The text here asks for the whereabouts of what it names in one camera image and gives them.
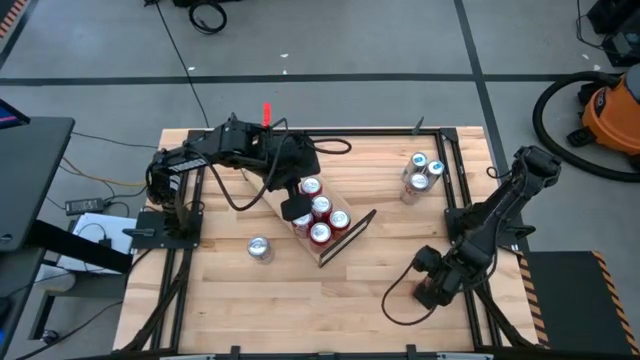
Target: vacuum hose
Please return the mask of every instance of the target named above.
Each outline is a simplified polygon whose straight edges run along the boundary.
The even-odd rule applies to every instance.
[[[575,74],[571,74],[566,78],[556,81],[553,83],[547,90],[545,90],[540,98],[536,102],[536,106],[533,108],[533,129],[540,139],[540,142],[552,153],[560,156],[564,161],[569,164],[577,167],[578,169],[584,170],[590,174],[615,180],[629,183],[640,182],[640,174],[638,173],[628,173],[624,171],[617,171],[602,167],[600,165],[596,165],[590,161],[587,161],[581,157],[578,157],[575,154],[572,154],[568,150],[561,147],[558,143],[556,143],[547,130],[544,128],[544,123],[542,122],[542,113],[544,112],[544,108],[547,105],[547,102],[551,97],[558,92],[558,90],[576,83],[580,81],[591,81],[598,85],[615,87],[620,79],[615,76],[611,76],[609,74],[605,74],[597,71],[582,71]]]

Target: desk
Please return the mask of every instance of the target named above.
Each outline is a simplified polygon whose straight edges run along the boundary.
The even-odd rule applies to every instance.
[[[0,296],[35,280],[45,249],[126,273],[131,256],[94,244],[37,220],[71,130],[71,118],[33,118],[31,124],[0,130]],[[0,328],[4,357],[29,297],[30,287],[10,297]]]
[[[187,129],[164,130],[160,146],[179,146],[187,133]],[[484,200],[497,182],[485,173],[492,162],[483,129],[461,127],[457,134],[472,199]],[[378,213],[361,237],[322,269],[266,202],[235,212],[206,172],[202,242],[192,260],[180,353],[229,353],[232,345],[240,345],[243,353],[403,352],[407,344],[415,344],[418,351],[473,349],[462,295],[413,327],[391,323],[380,310],[382,293],[419,248],[425,244],[440,251],[448,248],[443,181],[414,206],[399,200],[400,172],[415,151],[436,157],[435,138],[344,138],[351,141],[353,150],[343,156],[319,154],[322,176],[347,200],[354,218],[372,208]],[[452,149],[446,151],[453,164]],[[462,206],[455,168],[451,170],[457,204]],[[220,167],[219,172],[236,202],[255,196],[255,189],[239,171]],[[247,241],[256,234],[273,240],[276,254],[270,265],[256,264],[247,255]],[[166,250],[152,251],[130,275],[115,349],[133,338],[153,310],[165,254]],[[498,264],[491,278],[494,298],[518,330],[537,342],[518,261],[501,251]],[[425,313],[409,295],[415,281],[423,277],[411,272],[391,293],[387,307],[399,320],[414,320]],[[488,343],[484,311],[476,303]],[[166,324],[172,313],[167,312],[165,329],[170,328]],[[163,332],[163,346],[168,345],[169,333]]]

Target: red soda can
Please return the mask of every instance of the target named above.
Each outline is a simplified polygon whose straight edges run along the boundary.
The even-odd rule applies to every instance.
[[[311,250],[322,253],[331,240],[331,228],[325,223],[316,223],[311,227]]]
[[[328,223],[331,210],[333,210],[333,204],[324,195],[318,195],[311,201],[311,213],[316,222]]]
[[[313,199],[322,194],[322,184],[316,178],[306,178],[300,185],[300,191],[303,194],[309,194],[309,197]]]
[[[308,213],[307,215],[301,216],[291,222],[293,225],[293,231],[298,235],[300,239],[306,239],[309,237],[309,231],[311,231],[311,226],[313,226],[313,215]]]
[[[329,226],[331,227],[331,235],[333,240],[338,240],[349,230],[351,225],[351,216],[346,211],[336,210],[329,217]]]

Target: black stand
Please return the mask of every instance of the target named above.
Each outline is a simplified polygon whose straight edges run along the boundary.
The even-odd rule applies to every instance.
[[[40,220],[36,220],[31,226],[26,244],[123,274],[129,271],[133,260],[131,255],[83,239]]]

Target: power adapter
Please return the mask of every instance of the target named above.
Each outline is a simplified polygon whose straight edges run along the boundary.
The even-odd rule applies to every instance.
[[[104,211],[104,200],[101,198],[71,200],[64,203],[67,216],[81,215],[84,213],[101,213]]]

